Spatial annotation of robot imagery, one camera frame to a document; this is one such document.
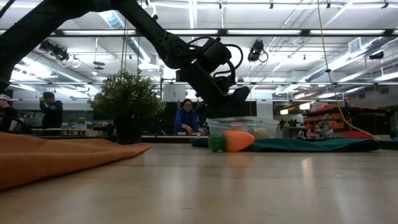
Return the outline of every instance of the plastic container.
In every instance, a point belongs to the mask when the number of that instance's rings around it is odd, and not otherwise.
[[[254,134],[255,129],[263,128],[269,132],[270,138],[275,138],[279,121],[257,116],[244,116],[234,118],[207,119],[210,134],[221,134],[223,131],[236,129],[237,126],[244,126],[248,133]]]

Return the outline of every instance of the man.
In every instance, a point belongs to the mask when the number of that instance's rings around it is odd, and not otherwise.
[[[43,129],[61,128],[63,112],[62,103],[61,101],[55,100],[53,93],[43,93],[43,97],[40,97],[40,110],[44,113],[42,120]]]
[[[17,121],[11,118],[18,118],[18,111],[11,107],[11,98],[7,95],[0,95],[0,114],[7,117],[0,116],[0,130],[14,131],[17,126]]]

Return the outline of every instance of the potted plant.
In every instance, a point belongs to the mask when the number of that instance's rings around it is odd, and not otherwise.
[[[150,78],[121,70],[103,81],[102,90],[89,104],[113,119],[117,143],[134,144],[141,141],[146,121],[165,108],[155,88]]]

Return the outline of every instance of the orange blanket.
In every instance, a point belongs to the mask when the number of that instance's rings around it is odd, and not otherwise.
[[[0,190],[133,157],[150,149],[104,139],[44,140],[0,133]]]

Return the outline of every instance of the teal mat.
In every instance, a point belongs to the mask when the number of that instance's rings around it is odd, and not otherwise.
[[[208,147],[207,138],[192,139],[194,147]],[[308,142],[299,139],[260,139],[245,149],[249,152],[367,152],[379,149],[373,139],[333,139]]]

